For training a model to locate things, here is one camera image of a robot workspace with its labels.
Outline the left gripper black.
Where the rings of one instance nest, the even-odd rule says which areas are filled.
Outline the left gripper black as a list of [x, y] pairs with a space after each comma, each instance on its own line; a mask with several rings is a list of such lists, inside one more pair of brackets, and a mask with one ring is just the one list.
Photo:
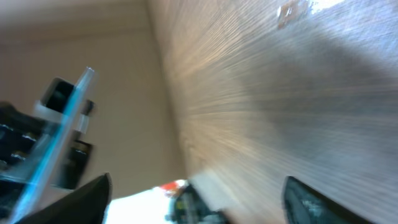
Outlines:
[[[13, 212], [26, 187], [41, 165], [60, 124], [35, 118], [16, 110], [8, 102], [1, 103], [1, 217]], [[59, 149], [64, 152], [62, 166], [54, 186], [74, 190], [81, 182], [93, 150], [93, 145], [81, 140], [75, 130], [67, 132]]]

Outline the blue Galaxy smartphone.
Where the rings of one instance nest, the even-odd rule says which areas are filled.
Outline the blue Galaxy smartphone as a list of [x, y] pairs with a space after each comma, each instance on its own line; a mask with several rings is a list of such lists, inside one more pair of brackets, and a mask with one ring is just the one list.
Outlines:
[[1, 102], [1, 223], [16, 223], [37, 208], [73, 143], [87, 132], [95, 76], [87, 67], [75, 84], [54, 78], [31, 114]]

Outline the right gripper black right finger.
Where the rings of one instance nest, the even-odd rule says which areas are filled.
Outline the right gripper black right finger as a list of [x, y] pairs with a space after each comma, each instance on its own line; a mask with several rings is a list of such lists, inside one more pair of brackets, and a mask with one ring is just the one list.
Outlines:
[[288, 224], [361, 224], [370, 222], [293, 176], [285, 178], [282, 204]]

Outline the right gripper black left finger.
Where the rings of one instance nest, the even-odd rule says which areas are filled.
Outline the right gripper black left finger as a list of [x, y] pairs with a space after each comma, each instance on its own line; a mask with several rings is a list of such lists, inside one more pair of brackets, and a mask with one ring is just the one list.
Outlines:
[[111, 178], [105, 173], [17, 224], [102, 224], [111, 192]]

